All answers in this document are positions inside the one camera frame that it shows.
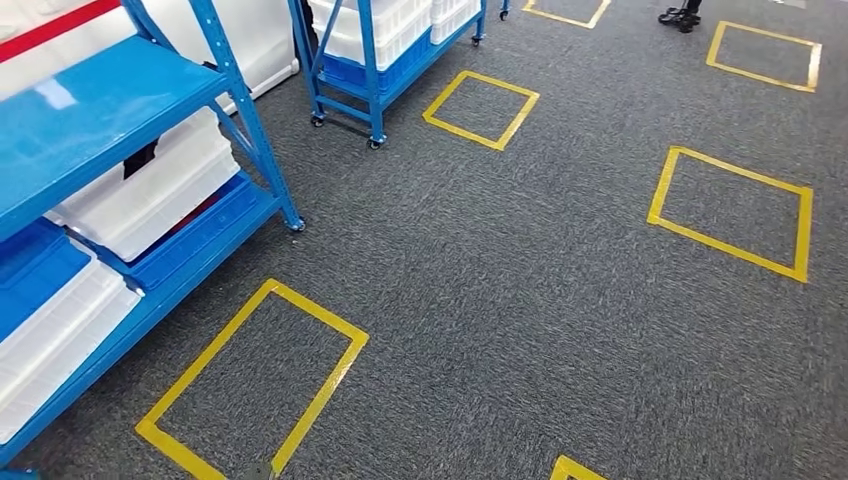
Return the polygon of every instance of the cart caster wheel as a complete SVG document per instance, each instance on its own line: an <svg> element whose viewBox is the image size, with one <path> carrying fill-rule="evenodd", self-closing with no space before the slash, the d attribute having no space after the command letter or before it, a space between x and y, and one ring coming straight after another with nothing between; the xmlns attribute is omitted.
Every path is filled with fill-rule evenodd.
<svg viewBox="0 0 848 480"><path fill-rule="evenodd" d="M306 219L303 218L303 217L300 217L300 221L301 221L301 224L297 227L292 228L291 229L292 232L300 233L300 232L306 230Z"/></svg>

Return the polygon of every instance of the plastic storage container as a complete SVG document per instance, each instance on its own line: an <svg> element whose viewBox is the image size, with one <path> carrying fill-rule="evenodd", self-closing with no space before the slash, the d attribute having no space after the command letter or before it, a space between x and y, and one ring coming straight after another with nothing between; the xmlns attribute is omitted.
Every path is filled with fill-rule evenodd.
<svg viewBox="0 0 848 480"><path fill-rule="evenodd" d="M214 194L215 202L185 227L166 235L130 264L98 251L107 263L135 280L144 290L156 288L198 250L240 219L257 201L257 187L239 172Z"/></svg>
<svg viewBox="0 0 848 480"><path fill-rule="evenodd" d="M183 126L160 139L161 158L157 147L156 158L127 180L87 186L54 208L51 220L134 260L239 171L214 123L179 131Z"/></svg>
<svg viewBox="0 0 848 480"><path fill-rule="evenodd" d="M88 264L0 342L0 444L7 443L135 307L123 278Z"/></svg>
<svg viewBox="0 0 848 480"><path fill-rule="evenodd" d="M430 48L430 29L428 28L423 35L418 37L415 43L395 60L395 63L385 71L377 72L377 87L380 93L387 92L392 85L399 82L415 66L415 63L427 54ZM324 55L324 75L361 87L366 85L365 67L346 58Z"/></svg>
<svg viewBox="0 0 848 480"><path fill-rule="evenodd" d="M469 0L433 0L433 6L430 8L430 18L433 20L433 23L442 21L451 13L455 12L460 5L468 2Z"/></svg>
<svg viewBox="0 0 848 480"><path fill-rule="evenodd" d="M0 243L0 342L90 260L61 228L44 219Z"/></svg>
<svg viewBox="0 0 848 480"><path fill-rule="evenodd" d="M312 7L312 27L321 32L327 29L330 14L333 13L335 0L308 0ZM432 0L370 0L371 24L374 31L374 43L386 43L404 29L411 17L418 11L430 7ZM359 5L357 0L343 0L333 24L333 34L352 37L362 43L362 30L359 23Z"/></svg>
<svg viewBox="0 0 848 480"><path fill-rule="evenodd" d="M407 21L393 31L393 35L374 37L374 54L377 60L377 70L387 70L395 61L411 47L421 35L430 28L430 1L422 0L418 9L408 14ZM324 35L325 27L315 27L318 38ZM365 54L362 45L362 35L350 36L337 32L330 35L325 53L332 57L347 58L360 65L365 65Z"/></svg>
<svg viewBox="0 0 848 480"><path fill-rule="evenodd" d="M455 5L453 10L433 20L430 41L438 45L447 40L480 11L480 0L465 0Z"/></svg>

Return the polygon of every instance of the shelf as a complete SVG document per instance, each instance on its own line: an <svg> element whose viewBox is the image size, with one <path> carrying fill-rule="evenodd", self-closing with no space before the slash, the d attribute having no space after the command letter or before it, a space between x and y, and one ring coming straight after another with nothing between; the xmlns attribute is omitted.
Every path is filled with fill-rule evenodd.
<svg viewBox="0 0 848 480"><path fill-rule="evenodd" d="M0 102L0 241L227 89L138 36Z"/></svg>
<svg viewBox="0 0 848 480"><path fill-rule="evenodd" d="M459 39L459 37L465 35L466 30L468 30L469 27L474 25L474 23L477 22L477 20L479 20L480 17L484 15L484 13L485 12L483 11L478 12L471 18L471 20L466 22L465 25L460 27L459 30L454 32L444 42L438 45L430 45L430 49L428 50L427 54L422 55L420 57L420 60L415 63L415 65L412 66L409 71L403 76L403 79L392 85L392 88L389 89L389 91L387 91L386 93L381 93L378 95L377 98L380 104L380 109L383 110L389 105L391 105L391 103L394 102L397 97L399 97L403 92L405 92L406 89L409 88L409 86L412 85L412 83L415 82L415 80L417 80L418 77L420 77L425 70L430 68L430 66L433 65L433 63L435 63L436 60L439 59L439 57L441 57L451 46L453 46L453 44ZM368 99L370 98L368 89L361 85L327 77L323 73L318 75L318 80L324 85L332 87L336 90L359 98L361 100L368 101Z"/></svg>
<svg viewBox="0 0 848 480"><path fill-rule="evenodd" d="M147 334L212 270L280 209L280 201L252 184L258 201L241 219L189 259L172 276L141 299L103 343L57 390L12 440L0 445L0 466L8 464L103 373Z"/></svg>

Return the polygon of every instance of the blue metal shelving unit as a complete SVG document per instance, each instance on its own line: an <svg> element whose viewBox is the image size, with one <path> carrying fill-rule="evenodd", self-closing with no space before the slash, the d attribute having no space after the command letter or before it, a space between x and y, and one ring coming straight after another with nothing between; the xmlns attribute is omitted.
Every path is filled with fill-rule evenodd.
<svg viewBox="0 0 848 480"><path fill-rule="evenodd" d="M333 30L339 9L341 8L342 0L335 0L333 12L327 22L327 29L324 32L323 38L319 39L317 52L313 52L312 48L310 48L308 26L306 25L301 1L288 0L289 8L293 12L295 20L294 29L298 53L303 64L303 72L312 102L312 124L316 127L322 126L326 117L325 107L330 107L368 123L371 126L371 137L368 139L368 146L372 149L379 148L386 141L386 135L383 131L383 112L389 105L409 88L430 65L438 60L457 39L462 37L471 25L477 24L476 33L471 37L473 45L477 46L483 40L485 37L486 1L480 0L481 8L479 13L444 42L439 45L429 45L427 51L415 59L414 64L404 72L399 80L393 82L387 90L381 92L378 84L377 62L374 51L374 26L371 19L370 0L357 0L365 54L365 85L342 81L325 75L321 71L324 50ZM509 0L504 0L503 10L501 12L502 19L506 18L503 12L507 12L508 9ZM328 96L324 93L327 88L364 101L368 106L367 111L359 110L343 101Z"/></svg>
<svg viewBox="0 0 848 480"><path fill-rule="evenodd" d="M295 231L304 223L211 0L188 0L217 66L179 56L140 0L122 0L138 34L0 102L0 241L6 240L133 152L209 106L265 177L250 182L256 203L155 290L146 292L70 379L9 443L0 469L67 409L142 336L277 212ZM246 133L218 107L228 92ZM0 478L18 478L0 471Z"/></svg>

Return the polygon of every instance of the yellow tape square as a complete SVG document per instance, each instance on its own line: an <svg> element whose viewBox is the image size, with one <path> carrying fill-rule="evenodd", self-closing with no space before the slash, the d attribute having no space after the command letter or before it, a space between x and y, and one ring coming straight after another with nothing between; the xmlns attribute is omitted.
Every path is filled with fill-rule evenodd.
<svg viewBox="0 0 848 480"><path fill-rule="evenodd" d="M800 200L798 203L798 231L795 236L795 264L792 267L781 265L747 250L724 243L721 240L712 238L662 218L662 208L665 203L665 197L668 194L668 187L671 184L671 178L674 175L674 168L677 166L677 159L681 154L685 154L689 157L701 160L702 162L706 162L737 175L742 175L743 177L765 183L766 185L797 194ZM813 190L811 188L791 185L786 182L737 167L736 165L731 165L685 147L671 147L668 151L668 157L666 157L663 171L660 174L660 181L657 185L657 190L654 192L654 200L651 203L651 209L648 211L648 223L667 228L668 230L679 233L684 237L689 237L692 240L701 242L743 260L747 260L781 275L786 275L787 277L793 278L799 282L807 283L807 262L810 252L812 216Z"/></svg>
<svg viewBox="0 0 848 480"><path fill-rule="evenodd" d="M271 460L271 468L275 476L279 476L285 468L291 456L294 454L303 437L312 427L315 419L327 405L336 387L341 383L353 361L368 341L368 334L356 328L350 323L342 320L332 312L312 302L308 298L295 292L282 283L269 279L259 290L250 297L250 300L236 313L236 316L218 333L205 350L197 357L179 379L165 392L165 395L153 405L135 426L135 431L163 454L173 460L177 465L190 473L195 478L202 480L226 480L226 476L202 458L198 457L188 447L178 442L174 437L163 432L156 426L156 422L176 402L177 398L185 392L186 388L197 378L204 368L212 361L215 355L221 351L227 341L236 333L241 325L247 320L251 313L256 310L269 294L274 293L289 301L296 307L317 318L321 322L348 337L351 342L345 353L339 359L330 376L315 394L312 402L298 419L292 431L286 437L280 449Z"/></svg>
<svg viewBox="0 0 848 480"><path fill-rule="evenodd" d="M573 20L571 18L554 15L553 13L536 10L536 0L527 0L527 5L524 5L524 8L522 8L522 10L528 13L532 13L534 15L539 15L540 17L556 20L558 22L577 25L578 27L595 28L595 25L598 24L598 20L601 19L601 15L603 15L604 12L607 10L607 7L609 6L611 1L612 0L601 0L601 5L598 7L597 10L595 10L595 13L592 15L592 18L590 18L588 22L581 22L580 20Z"/></svg>
<svg viewBox="0 0 848 480"><path fill-rule="evenodd" d="M768 77L766 75L760 75L759 73L749 72L747 70L743 70L737 67L731 67L730 65L725 65L723 63L719 63L718 51L721 47L721 41L724 38L724 33L727 31L727 27L732 27L737 30L744 30L746 32L757 33L760 35L765 35L767 37L776 38L778 40L784 40L787 42L798 43L801 45L806 45L810 47L810 66L807 70L807 84L806 85L798 85L794 83L784 82L783 80L779 80L776 78ZM800 38L790 37L787 35L782 35L780 33L769 32L766 30L760 30L759 28L748 27L745 25L740 25L738 23L731 23L726 21L721 21L718 23L718 27L716 28L716 33L713 35L713 41L710 45L709 53L707 53L707 65L711 67L715 67L726 72L735 73L737 75L742 75L744 77L753 78L754 80L759 80L761 82L770 83L772 85L778 85L781 87L791 88L793 90L797 90L799 92L809 92L813 93L816 91L816 87L819 83L819 64L821 63L821 49L822 45L820 43L811 42L809 40L803 40Z"/></svg>
<svg viewBox="0 0 848 480"><path fill-rule="evenodd" d="M551 472L551 480L606 480L604 477L580 465L574 460L560 455Z"/></svg>
<svg viewBox="0 0 848 480"><path fill-rule="evenodd" d="M441 107L448 99L448 97L450 97L451 94L456 91L457 87L459 87L459 84L461 84L463 80L469 77L528 97L527 102L525 102L524 106L521 107L521 110L518 112L518 115L515 116L515 118L512 120L512 122L509 124L509 126L506 128L506 131L504 131L500 138L496 140L477 135L474 132L469 132L464 128L457 127L456 125L452 125L448 122L445 122L444 120L439 120L438 118L436 118L436 111L439 109L439 107ZM537 100L539 100L539 94L532 90L528 90L517 85L506 83L504 81L498 80L497 78L487 77L476 72L465 70L463 72L460 72L460 74L457 75L456 78L454 78L450 84L448 84L444 91L442 91L442 93L440 93L439 96L436 97L433 103L430 104L429 107L427 107L427 110L424 111L424 120L431 125L443 128L453 134L459 135L460 137L467 138L478 143L482 143L483 145L489 148L494 148L495 150L503 151L503 149L506 148L506 144L509 143L510 139L512 139L512 136L515 135L515 132L518 131L518 127L520 127L521 124L524 123L524 119L526 119L527 115L530 114L530 110L532 110L533 106L536 105Z"/></svg>

